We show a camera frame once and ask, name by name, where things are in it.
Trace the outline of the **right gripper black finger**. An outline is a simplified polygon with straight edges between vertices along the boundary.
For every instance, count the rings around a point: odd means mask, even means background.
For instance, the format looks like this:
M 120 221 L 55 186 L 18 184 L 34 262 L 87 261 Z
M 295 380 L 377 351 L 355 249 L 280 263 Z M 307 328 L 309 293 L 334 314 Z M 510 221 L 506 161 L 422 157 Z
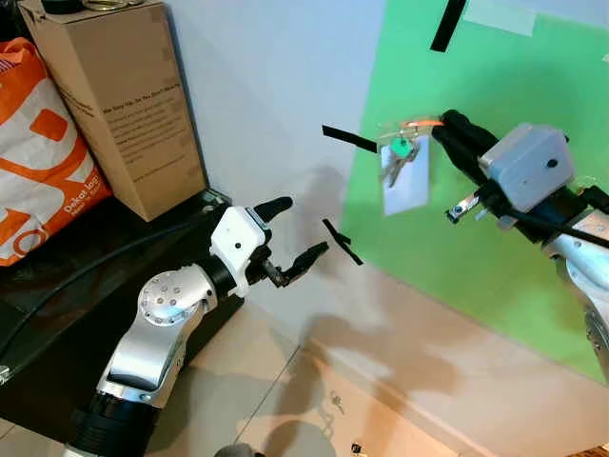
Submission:
M 465 217 L 465 214 L 470 213 L 471 210 L 476 210 L 474 219 L 482 219 L 488 212 L 487 208 L 480 209 L 482 202 L 487 199 L 487 192 L 487 186 L 478 187 L 473 194 L 464 197 L 456 205 L 453 205 L 452 208 L 446 209 L 445 218 L 452 225 L 457 225 L 462 217 Z
M 442 126 L 432 128 L 432 136 L 439 141 L 452 165 L 471 182 L 487 182 L 479 160 L 499 139 L 490 130 L 474 125 L 459 110 L 445 110 L 440 121 Z

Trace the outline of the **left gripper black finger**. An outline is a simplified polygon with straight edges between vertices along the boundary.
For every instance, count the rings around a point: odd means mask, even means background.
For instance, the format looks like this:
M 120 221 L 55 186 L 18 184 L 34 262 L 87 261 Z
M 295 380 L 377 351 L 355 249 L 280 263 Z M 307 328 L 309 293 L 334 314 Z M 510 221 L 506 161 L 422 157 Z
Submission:
M 322 241 L 302 252 L 288 269 L 278 268 L 278 286 L 291 286 L 302 275 L 305 275 L 328 249 L 329 244 L 326 241 Z
M 253 206 L 249 212 L 260 219 L 262 223 L 270 223 L 284 210 L 291 209 L 292 205 L 293 200 L 290 196 L 275 197 L 273 200 L 261 202 L 261 204 Z

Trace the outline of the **black tape strip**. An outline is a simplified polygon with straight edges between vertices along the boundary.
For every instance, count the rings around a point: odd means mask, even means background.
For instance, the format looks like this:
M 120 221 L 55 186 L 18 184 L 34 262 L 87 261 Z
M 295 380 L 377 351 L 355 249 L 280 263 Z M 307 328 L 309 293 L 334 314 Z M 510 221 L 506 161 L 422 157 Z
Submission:
M 352 145 L 352 147 L 356 147 L 358 149 L 365 149 L 365 151 L 373 153 L 379 152 L 379 145 L 377 141 L 366 139 L 364 136 L 356 133 L 349 133 L 349 131 L 342 130 L 340 128 L 322 125 L 322 134 L 323 136 L 326 136 L 326 138 L 344 141 L 344 143 Z
M 357 266 L 364 265 L 362 258 L 358 257 L 357 253 L 352 251 L 352 240 L 349 239 L 347 235 L 344 235 L 342 232 L 339 232 L 334 226 L 332 226 L 329 219 L 323 218 L 322 222 L 324 227 L 326 227 L 326 230 L 329 231 L 331 238 L 334 239 L 335 243 L 338 244 L 349 257 L 351 257 L 351 260 L 356 263 Z
M 454 31 L 456 31 L 457 25 L 462 19 L 462 13 L 466 5 L 468 5 L 468 0 L 445 0 L 440 22 L 435 34 L 432 35 L 431 51 L 447 52 Z

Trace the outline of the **tall brown cardboard box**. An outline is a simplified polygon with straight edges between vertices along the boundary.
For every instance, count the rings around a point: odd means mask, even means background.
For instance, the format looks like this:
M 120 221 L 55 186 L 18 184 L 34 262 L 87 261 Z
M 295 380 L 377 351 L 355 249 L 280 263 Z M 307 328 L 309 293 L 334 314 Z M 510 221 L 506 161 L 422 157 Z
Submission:
M 122 204 L 151 222 L 205 190 L 165 3 L 52 14 L 19 0 L 19 12 Z

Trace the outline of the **black glass-top table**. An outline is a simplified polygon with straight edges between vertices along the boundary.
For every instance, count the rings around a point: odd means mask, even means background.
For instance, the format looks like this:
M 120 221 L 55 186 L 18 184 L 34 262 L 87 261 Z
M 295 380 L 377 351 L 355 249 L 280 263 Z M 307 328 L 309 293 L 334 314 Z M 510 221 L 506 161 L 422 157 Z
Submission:
M 213 225 L 187 228 L 197 214 L 218 219 L 229 197 L 202 191 L 152 219 L 116 197 L 88 209 L 16 265 L 0 267 L 0 419 L 69 443 L 75 413 L 88 407 L 110 354 L 133 323 L 136 292 L 152 275 L 207 252 Z

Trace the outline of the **clear shiny item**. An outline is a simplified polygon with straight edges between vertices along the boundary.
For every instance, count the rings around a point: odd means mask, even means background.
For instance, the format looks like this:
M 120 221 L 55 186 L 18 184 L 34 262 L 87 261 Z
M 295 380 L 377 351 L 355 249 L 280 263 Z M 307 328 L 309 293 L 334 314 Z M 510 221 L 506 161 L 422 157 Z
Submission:
M 84 8 L 91 11 L 116 11 L 140 6 L 147 0 L 82 0 Z

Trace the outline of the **orange white shopping bag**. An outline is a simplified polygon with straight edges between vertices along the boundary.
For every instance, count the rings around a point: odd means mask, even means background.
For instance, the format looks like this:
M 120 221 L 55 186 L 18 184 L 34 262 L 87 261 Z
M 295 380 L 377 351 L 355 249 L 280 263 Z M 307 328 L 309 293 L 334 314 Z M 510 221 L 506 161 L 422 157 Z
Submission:
M 0 267 L 110 197 L 36 47 L 0 43 Z

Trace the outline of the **black round object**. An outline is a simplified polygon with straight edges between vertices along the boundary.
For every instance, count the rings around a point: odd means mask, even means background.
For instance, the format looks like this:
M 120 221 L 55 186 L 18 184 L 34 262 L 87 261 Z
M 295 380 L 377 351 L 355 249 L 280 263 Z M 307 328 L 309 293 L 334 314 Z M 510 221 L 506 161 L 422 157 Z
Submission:
M 83 0 L 40 0 L 44 12 L 49 14 L 74 14 L 86 9 Z

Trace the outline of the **clear wall hook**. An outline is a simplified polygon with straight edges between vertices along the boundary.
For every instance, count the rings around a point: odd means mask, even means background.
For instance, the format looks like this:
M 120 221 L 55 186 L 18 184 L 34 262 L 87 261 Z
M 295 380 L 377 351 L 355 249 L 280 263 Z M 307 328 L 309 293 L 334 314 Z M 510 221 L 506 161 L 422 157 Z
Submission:
M 419 135 L 413 121 L 392 121 L 378 125 L 375 141 L 378 144 L 392 144 L 396 140 L 409 141 Z

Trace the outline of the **green wall sheet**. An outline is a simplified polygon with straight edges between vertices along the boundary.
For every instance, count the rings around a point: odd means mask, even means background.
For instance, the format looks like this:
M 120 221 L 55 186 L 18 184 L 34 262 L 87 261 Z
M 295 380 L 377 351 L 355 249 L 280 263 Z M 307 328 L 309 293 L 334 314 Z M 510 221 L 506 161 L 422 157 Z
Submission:
M 445 0 L 388 0 L 360 134 L 456 109 L 496 135 L 523 122 L 565 131 L 576 174 L 606 184 L 606 52 L 601 28 L 536 18 L 530 35 L 461 21 L 447 49 L 432 50 Z M 383 213 L 379 164 L 358 151 L 340 231 L 353 252 L 504 332 L 545 357 L 603 382 L 584 335 L 579 297 L 557 267 L 492 216 L 452 225 L 451 208 L 474 190 L 438 147 L 430 151 L 429 200 L 396 216 Z

